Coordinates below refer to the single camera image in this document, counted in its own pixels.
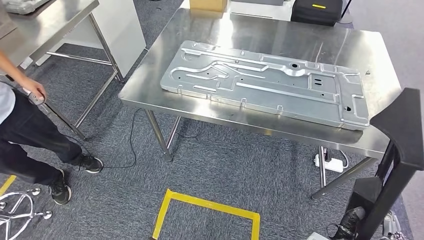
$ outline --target shoe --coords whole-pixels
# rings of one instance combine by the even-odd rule
[[[71,188],[65,184],[65,173],[62,169],[58,169],[62,175],[58,176],[48,187],[51,189],[51,197],[53,201],[59,205],[64,205],[71,200]]]
[[[100,173],[103,169],[103,162],[100,159],[88,155],[82,155],[79,162],[75,165],[85,168],[91,174]]]

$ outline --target metal table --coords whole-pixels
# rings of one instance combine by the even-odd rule
[[[52,0],[52,2],[46,3],[46,6],[41,7],[45,8],[41,12],[34,12],[33,14],[25,16],[10,14],[10,18],[17,25],[17,28],[0,39],[0,49],[9,57],[15,66],[19,66],[28,57],[36,62],[44,54],[49,54],[113,67],[113,74],[103,84],[100,91],[85,109],[75,125],[63,116],[48,99],[46,101],[45,105],[83,139],[85,136],[77,128],[86,118],[87,114],[99,100],[111,81],[114,78],[117,78],[120,82],[123,81],[114,57],[109,50],[96,20],[91,14],[98,5],[98,0]],[[91,21],[109,61],[49,52],[54,45],[56,45],[67,33],[72,31],[72,29],[87,16]]]
[[[321,167],[322,188],[314,198],[383,157],[389,138],[373,126],[346,130],[162,90],[161,78],[185,40],[358,69],[370,118],[401,92],[378,32],[180,8],[119,93],[125,104],[145,109],[166,158],[181,117],[367,156],[328,185]],[[178,116],[168,141],[153,111]]]

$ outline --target black stand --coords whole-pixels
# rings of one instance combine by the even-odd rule
[[[390,138],[375,177],[357,179],[348,208],[361,206],[365,218],[356,240],[369,240],[416,171],[424,170],[420,91],[405,88],[370,123]]]
[[[343,13],[341,14],[340,20],[338,21],[339,24],[351,24],[353,22],[352,16],[349,13],[346,15],[346,12],[348,11],[351,2],[352,0],[349,0],[349,2],[347,2],[346,7],[344,8]]]

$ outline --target floor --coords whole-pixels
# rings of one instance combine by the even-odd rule
[[[134,0],[134,3],[147,47],[150,47],[179,1]],[[352,15],[358,18],[353,10]],[[65,45],[59,51],[106,58],[97,49],[72,45]],[[41,67],[30,69],[28,74],[43,83],[50,100],[76,121],[94,90],[112,71],[107,66],[91,63],[72,61],[69,65],[70,61],[51,57]],[[69,82],[72,89],[63,87],[62,83]],[[85,147],[109,167],[130,166],[134,161],[130,131],[136,110],[124,106],[117,98],[121,88],[120,83],[113,82],[81,126],[88,136]],[[80,97],[64,101],[75,94]],[[53,114],[49,117],[61,132],[72,134]],[[167,135],[175,118],[160,113],[156,117]],[[49,220],[36,219],[20,239],[147,239],[153,233],[167,188],[259,213],[260,238],[267,240],[304,240],[312,232],[325,235],[326,226],[338,223],[343,215],[352,180],[320,200],[309,198],[320,182],[318,168],[311,161],[317,146],[184,119],[178,129],[181,136],[172,147],[173,162],[165,162],[144,112],[138,111],[134,119],[132,142],[137,158],[131,168],[105,169],[91,175],[59,163],[51,152],[25,148],[33,158],[65,169],[73,194],[69,204],[58,206],[50,199],[47,188],[42,187],[43,192],[34,198],[36,210],[52,210],[54,216]],[[362,158],[347,154],[351,164]],[[370,167],[361,176],[371,176],[375,169],[376,166]],[[6,177],[0,176],[0,182]],[[16,180],[9,191],[32,187]],[[394,209],[405,234],[413,239],[406,216],[405,207],[408,210],[409,206],[405,193],[404,197]],[[159,239],[248,239],[251,227],[249,220],[173,201]],[[420,235],[415,235],[415,239],[420,239]]]
[[[424,66],[424,31],[419,3],[417,0],[353,0],[350,13],[356,29],[381,33],[400,85],[420,89],[421,99],[424,99],[424,81],[420,73]],[[415,239],[424,236],[423,182],[424,172],[417,172],[402,193]]]

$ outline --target aluminum panel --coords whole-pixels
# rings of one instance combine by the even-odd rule
[[[169,92],[363,130],[369,114],[351,68],[184,41],[160,85]]]

